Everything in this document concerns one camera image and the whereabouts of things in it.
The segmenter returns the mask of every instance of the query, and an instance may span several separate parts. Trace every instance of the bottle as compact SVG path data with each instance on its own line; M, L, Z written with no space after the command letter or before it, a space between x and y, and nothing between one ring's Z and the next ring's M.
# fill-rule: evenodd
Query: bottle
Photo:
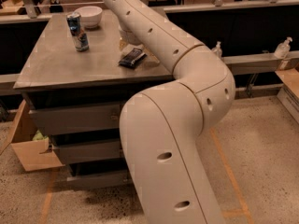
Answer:
M72 12L66 16L69 30L71 32L74 45L77 51L89 49L87 35L80 24L81 15L78 12Z
M216 47L212 49L212 52L215 53L219 58L222 56L221 42L218 41Z
M290 42L292 42L292 38L288 36L284 42L278 45L277 49L274 52L274 55L280 59L286 58L291 48L289 45Z

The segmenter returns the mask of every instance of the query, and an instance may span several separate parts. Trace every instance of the box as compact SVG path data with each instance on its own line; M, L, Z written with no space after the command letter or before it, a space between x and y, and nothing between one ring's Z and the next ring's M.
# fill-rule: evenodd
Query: box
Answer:
M37 127L28 113L29 106L22 101L7 138L25 171L64 166L49 148L49 138L32 141Z
M278 93L278 99L299 123L299 72L293 68L276 73L284 83Z

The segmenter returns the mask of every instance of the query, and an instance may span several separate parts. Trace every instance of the white bottle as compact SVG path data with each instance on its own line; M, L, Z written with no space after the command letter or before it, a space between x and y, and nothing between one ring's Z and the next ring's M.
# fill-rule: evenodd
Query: white bottle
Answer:
M277 49L274 52L274 55L280 59L286 58L291 48L289 45L290 42L292 42L292 38L287 37L287 39L284 42L278 45Z
M216 45L215 48L212 49L212 52L214 52L215 55L217 55L221 59L222 49L221 49L221 42L220 41L217 42L217 45Z

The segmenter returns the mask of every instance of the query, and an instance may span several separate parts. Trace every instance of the floor marking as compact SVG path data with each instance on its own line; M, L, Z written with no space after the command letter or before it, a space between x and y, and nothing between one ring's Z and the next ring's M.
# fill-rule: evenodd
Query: floor marking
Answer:
M215 146L216 146L216 148L218 150L218 153L221 156L221 160L222 160L222 163L223 163L224 168L226 170L226 173L227 173L228 177L231 180L231 183L232 183L233 188L235 190L236 197L237 197L237 199L239 200L239 202L240 202L240 204L242 206L243 214L246 216L248 223L249 224L253 224L254 221L253 221L252 216L250 214L249 208L248 208L248 206L247 206L247 204L245 202L245 199L243 197L241 189L240 189L240 187L238 186L238 184L236 182L233 170L232 170L231 166L229 165L229 163L228 163L228 161L227 161L227 159L226 159L226 157L224 155L224 152L223 152L222 146L221 146L221 142L219 141L218 136L216 135L216 132L215 132L215 130L213 128L210 129L210 134L211 134L212 139L214 141L214 144L215 144Z
M59 169L58 168L53 168L51 173L50 173L50 181L47 187L47 194L46 194L46 199L44 202L43 210L41 212L41 217L39 220L39 224L46 224L47 223L47 217L48 213L50 210L50 201L52 199L52 190L54 187L55 180L57 178Z
M222 211L222 215L225 218L240 217L240 216L244 216L244 211L243 211L243 209L235 209L235 210Z

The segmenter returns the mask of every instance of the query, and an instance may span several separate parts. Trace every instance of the table drawer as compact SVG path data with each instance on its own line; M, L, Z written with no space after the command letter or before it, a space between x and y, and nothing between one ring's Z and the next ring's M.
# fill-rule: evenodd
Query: table drawer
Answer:
M99 189L132 184L124 159L85 162L69 165L73 176L68 184L81 189Z
M111 160L121 157L121 140L112 139L66 146L53 145L53 151L63 164Z
M31 110L36 127L45 135L78 133L119 127L120 102Z

